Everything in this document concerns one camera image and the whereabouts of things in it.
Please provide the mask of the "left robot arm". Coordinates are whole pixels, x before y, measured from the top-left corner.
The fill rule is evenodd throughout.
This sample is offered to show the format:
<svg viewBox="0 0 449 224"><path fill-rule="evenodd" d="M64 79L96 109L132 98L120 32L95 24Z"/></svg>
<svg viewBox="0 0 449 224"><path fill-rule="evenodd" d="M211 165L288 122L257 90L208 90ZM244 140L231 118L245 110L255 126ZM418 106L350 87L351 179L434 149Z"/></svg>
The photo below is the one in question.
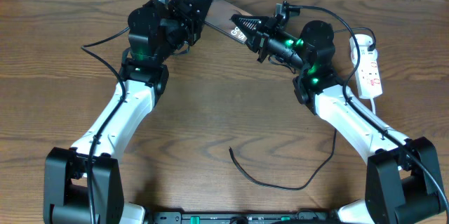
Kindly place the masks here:
<svg viewBox="0 0 449 224"><path fill-rule="evenodd" d="M114 95L70 148L55 147L44 172L45 223L146 223L145 207L124 199L120 161L169 77L165 61L201 36L213 0L150 0L128 16L129 47L114 70Z"/></svg>

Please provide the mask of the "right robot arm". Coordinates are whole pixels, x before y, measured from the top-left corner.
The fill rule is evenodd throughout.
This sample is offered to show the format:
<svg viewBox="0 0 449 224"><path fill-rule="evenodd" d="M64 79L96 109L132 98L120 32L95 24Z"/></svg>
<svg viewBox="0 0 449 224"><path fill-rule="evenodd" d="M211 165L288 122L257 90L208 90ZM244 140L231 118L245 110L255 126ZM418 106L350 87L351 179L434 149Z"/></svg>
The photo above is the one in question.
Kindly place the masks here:
<svg viewBox="0 0 449 224"><path fill-rule="evenodd" d="M333 68L329 23L308 22L293 37L282 15L236 14L232 22L259 60L272 56L294 71L299 103L328 122L366 163L364 198L334 210L328 223L418 223L448 211L436 148L426 138L396 131L354 96Z"/></svg>

